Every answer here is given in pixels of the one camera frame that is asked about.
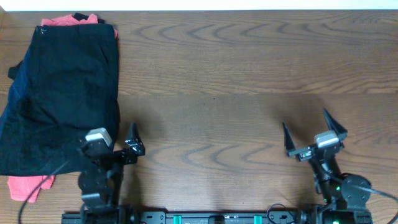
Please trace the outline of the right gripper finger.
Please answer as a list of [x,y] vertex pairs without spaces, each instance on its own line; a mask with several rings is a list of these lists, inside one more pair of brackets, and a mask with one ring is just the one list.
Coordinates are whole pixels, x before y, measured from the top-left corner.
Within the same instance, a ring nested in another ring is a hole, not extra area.
[[345,140],[348,135],[348,130],[346,128],[344,128],[339,122],[337,122],[337,120],[335,120],[332,117],[332,115],[325,108],[323,109],[323,114],[324,114],[328,129],[330,131],[334,131],[340,141]]
[[284,131],[284,147],[285,147],[285,151],[286,151],[288,156],[297,156],[297,154],[299,152],[298,152],[298,150],[296,149],[296,147],[294,145],[294,142],[292,140],[290,132],[289,132],[287,126],[285,125],[285,123],[282,123],[282,126],[283,126],[283,131]]

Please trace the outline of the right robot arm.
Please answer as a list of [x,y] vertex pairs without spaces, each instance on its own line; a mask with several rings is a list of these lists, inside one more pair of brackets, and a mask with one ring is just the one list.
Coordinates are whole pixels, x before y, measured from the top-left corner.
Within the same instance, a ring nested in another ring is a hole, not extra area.
[[344,149],[348,131],[327,110],[323,110],[328,131],[317,134],[314,143],[297,149],[285,124],[284,148],[289,157],[310,164],[315,191],[323,197],[323,205],[309,205],[294,215],[294,223],[372,223],[366,203],[371,193],[368,179],[342,173],[336,155]]

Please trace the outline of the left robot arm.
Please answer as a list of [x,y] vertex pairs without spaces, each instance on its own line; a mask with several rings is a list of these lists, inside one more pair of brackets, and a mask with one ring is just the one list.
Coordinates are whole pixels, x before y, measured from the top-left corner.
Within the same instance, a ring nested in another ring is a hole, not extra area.
[[146,153],[136,123],[131,123],[126,148],[114,151],[113,140],[105,128],[87,133],[80,148],[88,167],[80,173],[82,223],[139,223],[140,216],[130,205],[120,205],[124,166],[135,164]]

